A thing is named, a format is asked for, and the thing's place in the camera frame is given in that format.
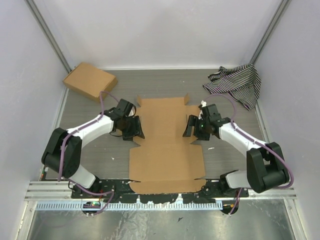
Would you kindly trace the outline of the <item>folded brown cardboard box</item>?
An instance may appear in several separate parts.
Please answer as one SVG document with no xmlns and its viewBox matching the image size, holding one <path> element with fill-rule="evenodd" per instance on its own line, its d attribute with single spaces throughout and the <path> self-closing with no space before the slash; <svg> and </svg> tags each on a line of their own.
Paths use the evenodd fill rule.
<svg viewBox="0 0 320 240">
<path fill-rule="evenodd" d="M 63 83 L 70 90 L 99 103 L 101 91 L 111 92 L 118 80 L 111 73 L 81 62 L 65 77 Z"/>
</svg>

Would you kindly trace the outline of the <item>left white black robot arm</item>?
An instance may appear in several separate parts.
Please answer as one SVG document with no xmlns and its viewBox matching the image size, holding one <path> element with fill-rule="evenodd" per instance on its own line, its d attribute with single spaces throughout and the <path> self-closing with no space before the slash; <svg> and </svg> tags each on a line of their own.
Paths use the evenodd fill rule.
<svg viewBox="0 0 320 240">
<path fill-rule="evenodd" d="M 105 110 L 91 121 L 80 126 L 62 129 L 56 128 L 46 145 L 41 158 L 43 165 L 58 173 L 62 178 L 82 190 L 88 198 L 107 195 L 101 192 L 100 179 L 81 165 L 82 149 L 93 140 L 105 134 L 121 131 L 124 141 L 132 141 L 134 137 L 144 139 L 137 108 L 131 102 L 120 99 L 117 106 Z"/>
</svg>

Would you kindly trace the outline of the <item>brown cardboard box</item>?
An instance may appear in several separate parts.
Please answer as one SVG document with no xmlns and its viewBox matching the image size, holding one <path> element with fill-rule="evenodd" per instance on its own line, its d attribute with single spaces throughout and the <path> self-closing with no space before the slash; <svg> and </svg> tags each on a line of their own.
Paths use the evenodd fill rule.
<svg viewBox="0 0 320 240">
<path fill-rule="evenodd" d="M 183 137 L 190 115 L 198 116 L 189 95 L 136 98 L 145 138 L 129 150 L 130 188 L 138 194 L 195 193 L 206 184 L 202 146 L 195 136 Z"/>
<path fill-rule="evenodd" d="M 111 92 L 118 80 L 111 73 L 81 62 L 65 77 L 63 83 L 70 90 L 99 103 L 101 91 Z"/>
</svg>

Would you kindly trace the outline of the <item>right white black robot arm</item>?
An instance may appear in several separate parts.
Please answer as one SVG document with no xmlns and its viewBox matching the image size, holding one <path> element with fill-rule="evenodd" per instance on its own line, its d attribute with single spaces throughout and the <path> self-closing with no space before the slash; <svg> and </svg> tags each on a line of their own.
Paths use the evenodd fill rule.
<svg viewBox="0 0 320 240">
<path fill-rule="evenodd" d="M 183 137 L 194 136 L 209 141 L 212 136 L 230 144 L 246 160 L 245 170 L 233 170 L 219 178 L 220 192 L 232 197 L 238 189 L 263 193 L 273 188 L 288 188 L 292 184 L 282 149 L 275 142 L 267 143 L 243 131 L 229 117 L 222 117 L 215 104 L 202 102 L 199 115 L 190 115 Z"/>
</svg>

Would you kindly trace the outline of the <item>striped black white cloth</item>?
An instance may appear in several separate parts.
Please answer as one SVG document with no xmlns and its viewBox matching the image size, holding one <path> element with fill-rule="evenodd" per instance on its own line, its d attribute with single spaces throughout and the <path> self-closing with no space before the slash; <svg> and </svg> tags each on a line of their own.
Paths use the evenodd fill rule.
<svg viewBox="0 0 320 240">
<path fill-rule="evenodd" d="M 202 87 L 210 94 L 228 94 L 248 111 L 255 108 L 262 81 L 254 65 L 242 64 L 234 68 L 220 66 L 208 79 L 209 82 Z"/>
</svg>

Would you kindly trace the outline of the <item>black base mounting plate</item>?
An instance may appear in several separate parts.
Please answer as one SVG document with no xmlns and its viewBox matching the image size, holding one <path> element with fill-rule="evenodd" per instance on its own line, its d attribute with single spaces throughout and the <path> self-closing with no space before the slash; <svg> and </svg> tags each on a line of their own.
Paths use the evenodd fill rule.
<svg viewBox="0 0 320 240">
<path fill-rule="evenodd" d="M 216 179 L 207 179 L 205 185 L 197 192 L 191 193 L 161 193 L 161 194 L 139 194 L 134 192 L 128 179 L 101 179 L 95 190 L 101 194 L 104 192 L 114 192 L 112 203 L 135 204 L 141 202 L 147 204 L 174 203 L 178 197 L 182 198 L 184 204 L 190 203 L 214 203 L 218 198 L 235 199 L 237 196 L 247 198 L 249 193 L 247 190 L 228 189 L 222 190 L 222 185 Z"/>
</svg>

